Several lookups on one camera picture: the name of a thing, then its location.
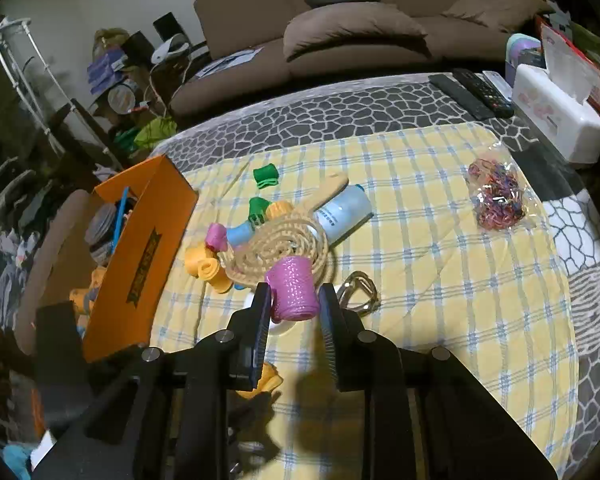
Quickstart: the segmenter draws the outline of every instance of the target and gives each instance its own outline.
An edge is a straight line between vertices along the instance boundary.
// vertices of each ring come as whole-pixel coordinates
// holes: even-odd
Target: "beige rope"
[[[219,256],[229,278],[254,287],[265,281],[265,273],[285,256],[307,256],[315,281],[324,270],[328,251],[322,226],[305,213],[292,211],[257,227],[251,240],[237,251],[230,249]]]

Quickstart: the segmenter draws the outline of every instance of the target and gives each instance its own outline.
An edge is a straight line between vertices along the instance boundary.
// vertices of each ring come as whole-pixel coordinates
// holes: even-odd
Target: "orange box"
[[[93,305],[82,348],[87,362],[148,343],[155,309],[198,193],[165,156],[123,171],[94,190],[115,203],[138,198]]]

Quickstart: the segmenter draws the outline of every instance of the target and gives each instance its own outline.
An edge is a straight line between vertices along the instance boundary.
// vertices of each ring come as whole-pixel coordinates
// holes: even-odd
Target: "yellow plaid blanket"
[[[494,135],[477,124],[432,126],[258,153],[186,174],[201,191],[158,304],[152,344],[188,348],[225,328],[246,290],[216,294],[184,269],[184,251],[210,222],[246,220],[252,196],[297,203],[327,174],[362,184],[374,215],[334,248],[330,279],[372,277],[381,307],[363,319],[398,346],[443,345],[479,378],[561,474],[576,418],[578,365],[568,284],[544,213],[534,228],[484,232],[466,167]],[[272,162],[280,185],[257,190],[253,169]],[[270,336],[266,361],[285,382],[266,425],[244,443],[264,479],[360,477],[362,396],[330,377],[318,319]]]

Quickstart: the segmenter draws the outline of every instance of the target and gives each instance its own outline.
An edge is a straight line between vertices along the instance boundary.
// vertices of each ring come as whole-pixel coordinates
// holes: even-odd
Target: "white wall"
[[[204,37],[200,22],[193,9],[194,0],[1,0],[0,13],[11,18],[32,18],[31,31],[46,61],[70,97],[85,107],[93,98],[87,82],[87,66],[91,62],[93,35],[99,28],[121,27],[130,34],[141,30],[154,46],[160,44],[153,22],[172,12],[191,41],[198,43]],[[24,62],[32,55],[32,48],[24,37],[10,41],[18,60]],[[42,73],[42,66],[30,65],[27,76]],[[53,107],[64,104],[59,92],[49,89],[43,77],[36,77],[36,85]],[[71,123],[78,138],[91,137]]]

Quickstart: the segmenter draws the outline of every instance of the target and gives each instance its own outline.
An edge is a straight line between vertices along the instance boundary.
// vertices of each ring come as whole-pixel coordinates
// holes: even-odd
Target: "black remote control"
[[[495,115],[489,110],[480,99],[475,98],[462,86],[452,81],[444,74],[434,74],[429,76],[429,82],[433,86],[440,88],[449,97],[455,99],[458,104],[468,111],[475,119],[483,121],[494,118]]]
[[[493,86],[480,79],[471,70],[455,68],[452,73],[458,82],[486,104],[496,117],[509,119],[513,115],[513,105]]]

